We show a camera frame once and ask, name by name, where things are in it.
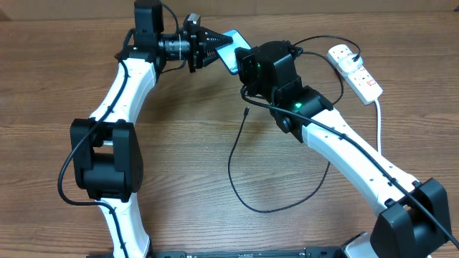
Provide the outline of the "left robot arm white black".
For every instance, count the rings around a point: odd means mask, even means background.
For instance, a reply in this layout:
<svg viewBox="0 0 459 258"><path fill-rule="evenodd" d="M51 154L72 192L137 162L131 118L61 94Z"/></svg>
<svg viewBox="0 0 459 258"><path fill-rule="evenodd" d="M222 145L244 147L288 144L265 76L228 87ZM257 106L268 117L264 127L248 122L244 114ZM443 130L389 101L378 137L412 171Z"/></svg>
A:
<svg viewBox="0 0 459 258"><path fill-rule="evenodd" d="M109 257L152 257L150 236L138 205L143 158L136 121L148 93L168 61L180 61L195 72L219 58L217 49L230 36L200 24L189 14L175 31L164 31L162 1L135 1L135 26L115 55L118 74L100 106L70 127L72 150L57 179L61 199L72 206L97 206L113 240Z"/></svg>

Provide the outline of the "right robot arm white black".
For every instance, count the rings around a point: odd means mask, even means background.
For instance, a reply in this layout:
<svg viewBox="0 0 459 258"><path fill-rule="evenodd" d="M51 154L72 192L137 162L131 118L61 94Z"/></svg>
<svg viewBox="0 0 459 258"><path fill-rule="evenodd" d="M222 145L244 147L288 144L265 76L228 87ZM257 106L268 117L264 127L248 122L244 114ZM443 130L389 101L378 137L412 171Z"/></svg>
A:
<svg viewBox="0 0 459 258"><path fill-rule="evenodd" d="M284 133L292 133L335 166L364 197L377 220L351 238L337 257L428 257L452 234L448 195L431 178L420 182L373 149L321 93L303 85L295 59L303 50L273 41L235 50L244 101L257 95Z"/></svg>

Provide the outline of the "Samsung Galaxy smartphone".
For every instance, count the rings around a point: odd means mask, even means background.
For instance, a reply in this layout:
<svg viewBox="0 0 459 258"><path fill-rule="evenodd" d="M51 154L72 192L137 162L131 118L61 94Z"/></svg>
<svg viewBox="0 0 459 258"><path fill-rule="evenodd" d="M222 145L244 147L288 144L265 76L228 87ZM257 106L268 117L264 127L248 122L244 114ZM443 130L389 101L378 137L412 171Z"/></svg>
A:
<svg viewBox="0 0 459 258"><path fill-rule="evenodd" d="M237 75L239 70L237 67L235 50L237 48L251 49L251 46L236 29L225 32L224 35L231 37L232 43L218 47L216 51L229 73L231 75Z"/></svg>

